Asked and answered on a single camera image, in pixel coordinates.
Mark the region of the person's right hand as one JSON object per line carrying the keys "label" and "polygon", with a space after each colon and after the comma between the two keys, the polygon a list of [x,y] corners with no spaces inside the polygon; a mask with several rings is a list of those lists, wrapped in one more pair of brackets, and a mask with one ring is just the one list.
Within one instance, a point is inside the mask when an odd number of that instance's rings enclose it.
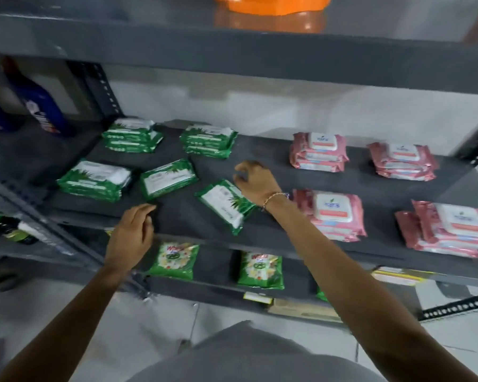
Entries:
{"label": "person's right hand", "polygon": [[255,160],[245,160],[234,168],[233,181],[241,194],[253,204],[266,209],[274,199],[287,199],[271,171]]}

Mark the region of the person's left hand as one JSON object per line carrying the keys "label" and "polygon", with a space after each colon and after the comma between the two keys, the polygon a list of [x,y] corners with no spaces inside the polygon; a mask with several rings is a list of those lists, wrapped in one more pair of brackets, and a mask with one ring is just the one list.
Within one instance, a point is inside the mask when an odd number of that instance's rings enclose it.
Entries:
{"label": "person's left hand", "polygon": [[104,267],[117,274],[126,274],[139,264],[152,245],[142,245],[142,224],[156,205],[134,206],[121,217],[112,232],[106,249]]}

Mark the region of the green wet wipes packet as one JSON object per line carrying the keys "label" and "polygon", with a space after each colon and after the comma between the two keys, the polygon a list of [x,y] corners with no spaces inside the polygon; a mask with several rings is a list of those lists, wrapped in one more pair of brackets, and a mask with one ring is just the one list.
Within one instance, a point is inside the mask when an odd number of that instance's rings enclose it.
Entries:
{"label": "green wet wipes packet", "polygon": [[216,213],[228,225],[234,236],[242,231],[245,220],[257,208],[227,179],[206,186],[194,196]]}

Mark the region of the person's left forearm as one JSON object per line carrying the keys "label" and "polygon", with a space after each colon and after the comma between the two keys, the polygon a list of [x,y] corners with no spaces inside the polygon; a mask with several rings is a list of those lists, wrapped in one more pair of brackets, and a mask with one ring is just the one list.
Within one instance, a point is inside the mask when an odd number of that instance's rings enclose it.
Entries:
{"label": "person's left forearm", "polygon": [[0,372],[0,382],[69,382],[131,266],[105,264]]}

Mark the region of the person's right forearm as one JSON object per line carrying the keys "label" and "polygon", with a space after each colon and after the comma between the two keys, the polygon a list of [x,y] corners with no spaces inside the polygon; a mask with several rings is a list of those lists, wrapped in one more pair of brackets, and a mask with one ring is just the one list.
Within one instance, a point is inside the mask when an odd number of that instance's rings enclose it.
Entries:
{"label": "person's right forearm", "polygon": [[385,286],[327,239],[289,199],[266,210],[286,232],[319,288],[389,382],[478,382]]}

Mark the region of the group of green wipes packs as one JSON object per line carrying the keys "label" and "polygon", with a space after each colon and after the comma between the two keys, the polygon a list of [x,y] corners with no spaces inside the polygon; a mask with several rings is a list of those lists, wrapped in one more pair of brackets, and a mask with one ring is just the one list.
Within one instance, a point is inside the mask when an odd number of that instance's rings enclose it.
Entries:
{"label": "group of green wipes packs", "polygon": [[[117,119],[102,133],[105,147],[119,153],[152,154],[165,139],[152,120]],[[180,139],[187,153],[227,159],[237,138],[237,131],[206,124],[191,124]],[[130,168],[112,166],[81,159],[60,179],[60,190],[77,196],[117,202],[122,190],[132,181]],[[198,180],[187,158],[182,158],[140,174],[140,183],[147,199],[155,199],[188,186]]]}

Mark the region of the group of pink wipes packs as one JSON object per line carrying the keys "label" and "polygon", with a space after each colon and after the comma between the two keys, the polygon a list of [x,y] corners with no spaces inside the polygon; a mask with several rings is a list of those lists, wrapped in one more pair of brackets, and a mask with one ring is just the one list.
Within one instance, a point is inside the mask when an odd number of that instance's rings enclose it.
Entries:
{"label": "group of pink wipes packs", "polygon": [[[367,145],[376,173],[388,179],[427,182],[438,168],[428,146],[373,142]],[[298,169],[342,172],[349,161],[338,134],[293,134],[289,151]],[[355,194],[294,189],[293,201],[327,238],[358,242],[366,237],[361,199]],[[396,223],[408,248],[434,254],[478,258],[478,208],[412,200],[413,211],[397,211]]]}

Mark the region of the yellow shelf tag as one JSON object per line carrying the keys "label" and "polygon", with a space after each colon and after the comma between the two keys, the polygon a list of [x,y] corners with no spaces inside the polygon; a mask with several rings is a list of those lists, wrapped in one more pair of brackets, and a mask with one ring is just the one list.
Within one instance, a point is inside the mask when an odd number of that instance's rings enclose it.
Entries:
{"label": "yellow shelf tag", "polygon": [[273,303],[273,298],[264,294],[258,294],[254,292],[245,292],[242,297],[244,300],[258,302],[265,305]]}

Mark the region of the grey metal shelf rack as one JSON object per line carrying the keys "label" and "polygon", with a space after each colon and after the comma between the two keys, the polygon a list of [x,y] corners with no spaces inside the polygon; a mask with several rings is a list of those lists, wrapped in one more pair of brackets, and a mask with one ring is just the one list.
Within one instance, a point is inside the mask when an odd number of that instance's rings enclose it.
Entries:
{"label": "grey metal shelf rack", "polygon": [[[395,23],[410,6],[417,6],[416,12],[429,6],[430,14],[418,21],[423,23],[420,32],[399,34]],[[333,0],[310,17],[310,26],[327,26],[305,33],[304,27],[288,27],[303,16],[241,15],[214,0],[0,0],[0,55],[191,72],[183,76],[200,73],[206,77],[207,92],[213,87],[210,77],[237,75],[255,77],[253,82],[295,80],[478,96],[478,42],[468,41],[470,25],[478,23],[478,0]],[[170,162],[189,156],[178,140],[182,130],[168,125],[180,128],[190,119],[182,120],[183,114],[159,119],[161,98],[150,102],[151,106],[154,103],[159,108],[152,109],[157,111],[151,118],[166,123],[161,125],[167,134],[159,151],[167,155],[131,157],[139,171],[163,158]],[[247,130],[240,130],[230,116],[223,121],[198,120],[220,122],[240,135],[229,160],[190,156],[200,177],[197,189],[222,176],[231,179],[232,163],[242,159],[266,162],[285,190],[311,187],[311,183],[315,188],[349,189],[361,197],[365,212],[379,207],[374,215],[365,215],[373,225],[368,225],[370,237],[357,247],[345,248],[365,269],[429,271],[431,280],[452,283],[453,291],[465,285],[478,287],[478,259],[409,250],[393,217],[416,197],[478,207],[478,132],[458,151],[452,150],[452,156],[436,156],[440,162],[437,179],[425,188],[423,183],[403,185],[376,176],[364,147],[349,146],[351,161],[337,178],[295,171],[287,160],[290,141],[246,135]],[[164,225],[156,228],[160,238],[202,244],[196,269],[203,273],[196,272],[196,281],[190,283],[148,278],[138,270],[124,291],[140,298],[162,294],[267,313],[261,303],[241,300],[246,290],[233,282],[239,250],[253,249],[286,256],[285,290],[275,291],[274,298],[325,303],[314,297],[315,282],[296,261],[274,220],[255,211],[241,235],[234,237],[195,201],[193,190],[197,189],[187,187],[160,200],[157,217]]]}
{"label": "grey metal shelf rack", "polygon": [[[106,229],[114,227],[125,210],[143,201],[140,171],[130,159],[134,155],[113,152],[103,143],[102,133],[123,112],[100,63],[63,60],[98,117],[95,121],[75,120],[62,112],[75,135],[48,133],[10,87],[1,67],[4,57],[11,56],[0,55],[0,88],[21,103],[23,112],[6,112],[18,130],[0,131],[0,216],[19,219],[45,242],[22,245],[2,238],[0,256],[12,256],[14,271],[83,284],[103,264],[108,243]],[[60,190],[57,180],[81,159],[132,170],[132,181],[122,190],[120,200],[113,203]]]}

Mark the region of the dark green bottle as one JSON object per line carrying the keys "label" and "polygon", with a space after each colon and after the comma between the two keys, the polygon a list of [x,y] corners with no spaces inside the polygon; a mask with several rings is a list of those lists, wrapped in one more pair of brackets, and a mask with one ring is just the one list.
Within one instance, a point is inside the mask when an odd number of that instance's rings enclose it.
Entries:
{"label": "dark green bottle", "polygon": [[19,229],[20,220],[9,216],[0,216],[0,238],[22,245],[36,244],[39,239]]}

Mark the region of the brown cardboard piece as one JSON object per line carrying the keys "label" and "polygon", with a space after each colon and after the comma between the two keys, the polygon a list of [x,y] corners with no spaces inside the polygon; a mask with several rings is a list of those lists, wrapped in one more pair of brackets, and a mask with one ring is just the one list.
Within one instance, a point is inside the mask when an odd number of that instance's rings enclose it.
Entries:
{"label": "brown cardboard piece", "polygon": [[335,309],[328,303],[294,302],[275,298],[273,302],[268,305],[267,312],[293,318],[343,323]]}

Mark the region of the grey shirt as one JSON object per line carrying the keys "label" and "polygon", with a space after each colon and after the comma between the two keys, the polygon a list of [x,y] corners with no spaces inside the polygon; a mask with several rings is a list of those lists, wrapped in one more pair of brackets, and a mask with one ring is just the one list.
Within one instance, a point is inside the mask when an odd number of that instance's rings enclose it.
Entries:
{"label": "grey shirt", "polygon": [[348,359],[313,354],[242,321],[138,372],[126,382],[386,382]]}

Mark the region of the orange plastic container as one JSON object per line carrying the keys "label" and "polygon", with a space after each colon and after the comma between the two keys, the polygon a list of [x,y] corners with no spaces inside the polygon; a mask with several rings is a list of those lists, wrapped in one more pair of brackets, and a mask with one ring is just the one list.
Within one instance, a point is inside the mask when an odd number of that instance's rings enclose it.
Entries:
{"label": "orange plastic container", "polygon": [[216,0],[231,12],[257,16],[286,16],[300,12],[318,12],[331,0]]}

